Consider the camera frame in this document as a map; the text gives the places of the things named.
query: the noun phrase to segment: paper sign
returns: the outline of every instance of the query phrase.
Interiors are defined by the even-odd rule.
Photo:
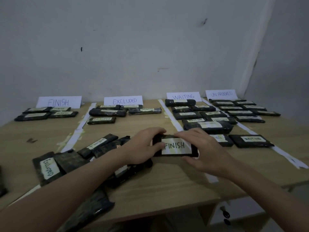
[[[237,99],[237,95],[234,89],[224,90],[205,90],[207,99]]]
[[[166,93],[168,99],[194,99],[201,102],[200,92],[179,92],[179,93]]]
[[[144,105],[142,96],[105,97],[104,105]]]
[[[81,96],[55,96],[39,97],[37,108],[39,107],[71,107],[80,108],[82,103]]]

